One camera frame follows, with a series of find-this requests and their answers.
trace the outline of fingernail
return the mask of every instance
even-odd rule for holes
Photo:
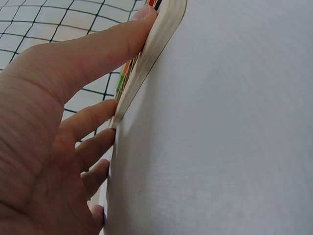
[[[151,11],[151,6],[149,5],[144,5],[142,8],[140,8],[132,17],[131,21],[138,21],[144,18],[146,15],[149,14]]]

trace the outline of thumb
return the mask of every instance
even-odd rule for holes
[[[11,67],[16,74],[14,68],[19,62],[26,64],[24,68],[40,68],[40,76],[27,77],[26,80],[32,80],[33,84],[46,89],[64,104],[83,86],[139,54],[156,18],[157,12],[146,5],[130,22],[79,39],[31,47],[6,70]],[[22,71],[16,76],[34,73],[36,71]]]

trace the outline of hand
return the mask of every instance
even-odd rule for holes
[[[34,46],[0,74],[0,234],[95,235],[101,206],[87,200],[108,175],[101,160],[115,132],[75,143],[113,116],[114,100],[100,102],[61,122],[64,104],[83,86],[118,68],[143,48],[157,17],[86,37]]]

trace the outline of book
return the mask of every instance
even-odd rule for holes
[[[116,129],[108,235],[313,234],[312,9],[187,1]]]

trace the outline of grid pattern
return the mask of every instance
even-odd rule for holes
[[[126,22],[142,0],[0,0],[0,71],[30,46],[70,40]],[[66,105],[63,119],[115,97],[120,69],[80,90]],[[104,123],[81,141],[108,127]]]

